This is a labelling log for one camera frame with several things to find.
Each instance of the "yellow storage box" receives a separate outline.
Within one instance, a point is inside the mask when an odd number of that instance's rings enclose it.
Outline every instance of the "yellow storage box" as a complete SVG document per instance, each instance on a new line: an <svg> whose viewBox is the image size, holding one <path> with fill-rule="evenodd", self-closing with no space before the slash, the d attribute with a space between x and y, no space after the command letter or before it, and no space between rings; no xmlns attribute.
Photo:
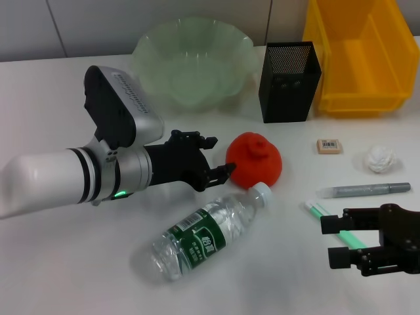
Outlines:
<svg viewBox="0 0 420 315"><path fill-rule="evenodd" d="M309 0L303 41L322 68L321 112L377 115L413 92L419 48L395 0Z"/></svg>

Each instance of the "barcode label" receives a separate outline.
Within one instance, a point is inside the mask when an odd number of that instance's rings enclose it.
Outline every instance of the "barcode label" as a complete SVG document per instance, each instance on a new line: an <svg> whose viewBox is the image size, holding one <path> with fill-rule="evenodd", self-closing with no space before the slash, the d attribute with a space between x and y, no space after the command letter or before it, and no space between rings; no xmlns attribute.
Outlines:
<svg viewBox="0 0 420 315"><path fill-rule="evenodd" d="M184 220L179 222L177 226L182 230L185 231L189 229L191 226L195 225L195 223L201 221L203 217L198 213L193 213L192 215L186 217Z"/></svg>
<svg viewBox="0 0 420 315"><path fill-rule="evenodd" d="M337 141L323 140L322 141L322 148L323 149L338 149L339 145L338 145Z"/></svg>

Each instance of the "gray wall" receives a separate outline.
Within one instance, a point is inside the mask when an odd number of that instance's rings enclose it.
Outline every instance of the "gray wall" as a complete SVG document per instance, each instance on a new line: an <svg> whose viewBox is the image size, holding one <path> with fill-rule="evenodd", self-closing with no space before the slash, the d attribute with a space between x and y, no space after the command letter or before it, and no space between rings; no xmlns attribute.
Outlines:
<svg viewBox="0 0 420 315"><path fill-rule="evenodd" d="M397 0L397 3L413 35L420 35L420 0ZM308 0L273 0L267 41L300 40L307 5Z"/></svg>
<svg viewBox="0 0 420 315"><path fill-rule="evenodd" d="M0 61L127 54L153 26L192 15L231 23L256 45L266 38L296 41L307 1L0 0ZM420 35L420 1L398 3L413 34Z"/></svg>

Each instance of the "white table surface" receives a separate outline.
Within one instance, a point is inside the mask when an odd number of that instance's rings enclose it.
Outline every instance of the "white table surface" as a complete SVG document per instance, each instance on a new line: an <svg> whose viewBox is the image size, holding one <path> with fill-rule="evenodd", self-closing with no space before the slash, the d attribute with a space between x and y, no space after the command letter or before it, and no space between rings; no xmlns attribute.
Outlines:
<svg viewBox="0 0 420 315"><path fill-rule="evenodd" d="M83 76L92 64L128 70L129 56L0 64L0 167L17 154L78 147L91 139L95 125L83 109ZM164 184L99 207L73 205L0 221L0 314L418 314L420 276L364 278L354 267L329 269L327 248L341 244L321 235L319 223L300 208L321 187L410 182L407 194L322 203L336 214L388 202L419 209L418 79L404 108L381 119L265 125L256 93L229 110L165 115L160 142L171 129L219 139L205 152L212 166L223 163L227 146L246 131L274 143L283 158L274 213L259 217L218 257L167 285L144 277L143 249L195 209L236 191L231 183L204 193L179 182ZM318 155L318 138L338 138L344 154ZM363 152L374 144L396 150L400 162L393 172L374 175L362 167ZM357 235L378 244L376 232Z"/></svg>

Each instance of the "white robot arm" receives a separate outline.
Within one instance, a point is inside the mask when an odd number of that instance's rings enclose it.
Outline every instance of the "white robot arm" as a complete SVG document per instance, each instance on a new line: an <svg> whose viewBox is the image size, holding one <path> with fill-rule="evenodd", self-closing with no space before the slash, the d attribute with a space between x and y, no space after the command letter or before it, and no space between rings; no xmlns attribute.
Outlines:
<svg viewBox="0 0 420 315"><path fill-rule="evenodd" d="M126 198L149 185L181 180L201 192L224 184L235 165L210 169L200 149L215 137L172 131L160 145L164 124L143 103L126 73L91 66L85 75L85 109L96 133L82 148L18 156L0 173L0 219L75 203Z"/></svg>

